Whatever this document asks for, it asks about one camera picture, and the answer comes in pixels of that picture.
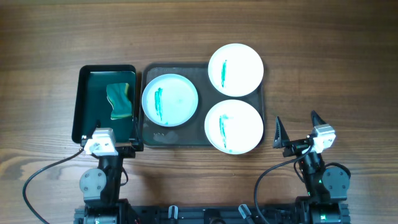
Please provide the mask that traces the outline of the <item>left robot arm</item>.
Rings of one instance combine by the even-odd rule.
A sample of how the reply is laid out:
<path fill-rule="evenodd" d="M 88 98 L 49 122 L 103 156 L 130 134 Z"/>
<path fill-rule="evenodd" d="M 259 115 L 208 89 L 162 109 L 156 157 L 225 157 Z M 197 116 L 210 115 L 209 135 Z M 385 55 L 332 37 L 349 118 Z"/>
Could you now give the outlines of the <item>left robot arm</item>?
<path fill-rule="evenodd" d="M 85 206 L 75 210 L 74 223 L 130 223 L 141 222 L 139 215 L 127 199 L 120 199 L 124 185 L 121 176 L 127 174 L 123 167 L 125 158 L 134 158 L 143 150 L 137 121 L 132 120 L 132 130 L 126 142 L 117 142 L 113 128 L 102 128 L 99 121 L 88 134 L 81 136 L 80 146 L 98 159 L 98 166 L 87 170 L 80 178 Z"/>

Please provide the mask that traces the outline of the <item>white plate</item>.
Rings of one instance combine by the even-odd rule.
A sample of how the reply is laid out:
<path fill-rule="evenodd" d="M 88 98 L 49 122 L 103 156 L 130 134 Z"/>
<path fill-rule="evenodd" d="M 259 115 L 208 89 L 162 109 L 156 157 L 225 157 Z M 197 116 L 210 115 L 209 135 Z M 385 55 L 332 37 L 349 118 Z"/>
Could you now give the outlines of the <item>white plate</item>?
<path fill-rule="evenodd" d="M 245 154 L 254 149 L 264 134 L 259 112 L 241 100 L 224 100 L 205 117 L 204 130 L 209 142 L 226 154 Z"/>
<path fill-rule="evenodd" d="M 144 88 L 141 105 L 153 123 L 164 127 L 179 126 L 196 112 L 198 92 L 189 79 L 178 74 L 164 74 Z"/>
<path fill-rule="evenodd" d="M 220 93 L 232 97 L 246 96 L 261 84 L 264 64 L 251 47 L 227 44 L 211 56 L 208 76 Z"/>

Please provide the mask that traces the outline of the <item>green yellow sponge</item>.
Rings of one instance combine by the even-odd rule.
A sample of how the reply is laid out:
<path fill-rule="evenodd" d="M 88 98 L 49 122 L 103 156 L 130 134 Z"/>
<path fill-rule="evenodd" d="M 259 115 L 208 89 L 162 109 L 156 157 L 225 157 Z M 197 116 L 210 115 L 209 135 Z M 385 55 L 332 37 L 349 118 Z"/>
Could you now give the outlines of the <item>green yellow sponge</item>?
<path fill-rule="evenodd" d="M 123 119 L 132 116 L 132 103 L 128 97 L 128 83 L 113 83 L 106 86 L 108 102 L 111 104 L 111 119 Z"/>

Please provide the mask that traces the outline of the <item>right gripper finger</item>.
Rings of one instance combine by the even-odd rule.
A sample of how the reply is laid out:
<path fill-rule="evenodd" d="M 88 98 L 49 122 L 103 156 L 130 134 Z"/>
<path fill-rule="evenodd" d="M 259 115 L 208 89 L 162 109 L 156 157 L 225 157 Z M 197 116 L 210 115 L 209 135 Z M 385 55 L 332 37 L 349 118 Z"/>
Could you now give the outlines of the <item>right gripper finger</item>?
<path fill-rule="evenodd" d="M 282 124 L 282 121 L 277 116 L 275 119 L 275 136 L 273 142 L 273 148 L 283 148 L 290 145 L 289 136 Z"/>
<path fill-rule="evenodd" d="M 321 117 L 318 115 L 318 113 L 315 110 L 311 111 L 311 120 L 313 127 L 326 124 L 326 122 L 323 119 L 321 119 Z"/>

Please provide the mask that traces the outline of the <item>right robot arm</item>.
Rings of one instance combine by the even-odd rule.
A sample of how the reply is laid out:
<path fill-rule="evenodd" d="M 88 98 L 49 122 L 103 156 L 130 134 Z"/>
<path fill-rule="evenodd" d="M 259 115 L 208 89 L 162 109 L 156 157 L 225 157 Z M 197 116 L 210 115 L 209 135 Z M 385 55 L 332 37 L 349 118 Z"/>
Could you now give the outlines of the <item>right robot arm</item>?
<path fill-rule="evenodd" d="M 273 147 L 282 148 L 284 157 L 294 157 L 296 173 L 307 196 L 295 201 L 297 223 L 349 223 L 347 191 L 351 172 L 337 162 L 325 163 L 322 152 L 332 147 L 335 130 L 315 112 L 311 112 L 313 129 L 304 139 L 290 140 L 280 118 L 275 119 Z"/>

